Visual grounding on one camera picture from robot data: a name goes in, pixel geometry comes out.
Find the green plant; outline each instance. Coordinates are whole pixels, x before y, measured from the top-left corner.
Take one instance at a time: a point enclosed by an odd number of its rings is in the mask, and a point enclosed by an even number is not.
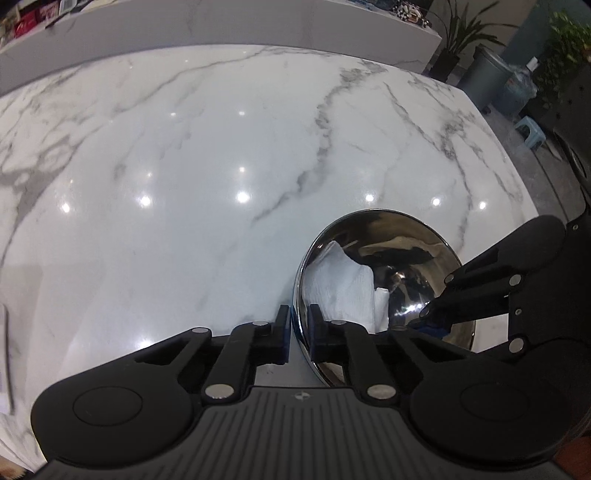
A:
[[[496,35],[484,33],[483,30],[487,27],[497,26],[517,28],[517,25],[508,23],[483,23],[482,20],[479,20],[479,17],[483,13],[488,12],[491,8],[495,8],[500,3],[500,0],[496,0],[493,3],[484,7],[474,17],[472,17],[470,21],[468,21],[467,19],[468,3],[469,2],[466,0],[464,10],[461,14],[459,14],[457,10],[457,0],[454,0],[453,7],[452,2],[450,0],[447,0],[450,12],[449,23],[446,23],[441,19],[441,17],[439,17],[439,15],[433,13],[433,15],[435,15],[435,17],[437,17],[441,21],[441,23],[443,23],[443,27],[445,28],[446,48],[454,55],[458,55],[468,45],[475,41],[486,40],[496,45],[504,46],[505,44],[500,42]]]
[[[565,12],[551,15],[550,29],[542,66],[535,75],[546,109],[552,101],[560,99],[566,83],[587,61],[587,51],[591,48],[591,26],[573,21]]]

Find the bowl rim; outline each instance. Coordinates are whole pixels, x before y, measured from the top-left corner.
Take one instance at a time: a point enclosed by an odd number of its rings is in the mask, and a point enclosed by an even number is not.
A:
[[[310,358],[310,351],[309,351],[310,346],[309,346],[308,340],[306,339],[306,336],[304,334],[304,324],[303,324],[302,315],[301,315],[301,311],[300,311],[300,305],[299,305],[299,298],[301,296],[301,280],[304,275],[304,269],[307,266],[308,261],[312,255],[312,252],[314,251],[319,239],[329,229],[331,229],[333,226],[335,226],[337,223],[340,223],[349,217],[359,215],[361,213],[368,213],[368,212],[394,213],[396,215],[401,215],[401,216],[404,216],[406,218],[409,218],[411,220],[414,220],[414,221],[420,223],[425,228],[430,230],[433,234],[435,234],[435,236],[438,237],[438,239],[441,240],[445,244],[445,246],[449,249],[449,251],[455,257],[457,264],[458,264],[458,268],[460,268],[462,266],[462,262],[459,259],[459,257],[457,256],[457,254],[455,253],[454,249],[450,246],[449,243],[447,243],[447,241],[441,235],[439,235],[439,233],[437,233],[433,228],[431,228],[430,226],[428,226],[426,223],[422,222],[418,218],[413,217],[412,215],[409,215],[404,212],[399,212],[397,210],[391,210],[391,209],[387,209],[387,208],[369,208],[369,209],[355,210],[354,212],[349,212],[346,215],[343,215],[342,217],[337,218],[336,220],[331,222],[327,227],[325,227],[316,236],[316,238],[314,239],[314,241],[310,245],[304,258],[301,260],[300,266],[298,267],[298,270],[297,270],[297,274],[295,275],[293,296],[291,299],[291,323],[293,326],[295,338],[297,339],[298,344],[300,345],[300,349],[301,349],[302,353],[304,354],[304,358],[306,359],[308,364],[311,366],[311,368],[314,371],[314,373],[316,374],[316,376],[321,380],[321,382],[324,383],[325,385],[330,386],[330,387],[333,386],[331,379],[323,372],[323,370],[320,368],[319,364],[317,362],[313,362],[312,359]],[[472,348],[472,345],[474,344],[474,336],[475,336],[475,329],[473,329],[473,331],[472,331],[472,338],[470,340],[470,349]]]

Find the ribbed black plate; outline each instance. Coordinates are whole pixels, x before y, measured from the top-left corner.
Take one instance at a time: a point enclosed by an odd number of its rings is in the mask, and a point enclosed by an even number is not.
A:
[[[425,448],[400,414],[347,388],[255,387],[243,402],[208,408],[183,442],[138,465],[105,471],[49,463],[39,480],[567,479],[546,463],[481,472]]]

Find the white marble countertop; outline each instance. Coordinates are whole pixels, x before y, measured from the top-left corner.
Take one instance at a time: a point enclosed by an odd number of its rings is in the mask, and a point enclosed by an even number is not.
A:
[[[2,455],[43,463],[35,398],[60,378],[288,303],[315,236],[413,215],[465,262],[536,215],[465,94],[368,61],[182,47],[84,64],[0,98],[0,300],[14,413]],[[506,338],[479,325],[476,349]],[[262,381],[314,381],[301,352]]]

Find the red box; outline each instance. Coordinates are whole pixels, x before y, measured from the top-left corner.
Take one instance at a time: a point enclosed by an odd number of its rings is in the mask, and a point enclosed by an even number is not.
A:
[[[25,33],[30,32],[33,28],[37,26],[37,24],[37,10],[33,10],[33,12],[29,12],[21,18],[21,21],[17,24],[17,27],[14,29],[14,37],[18,38],[24,35]]]

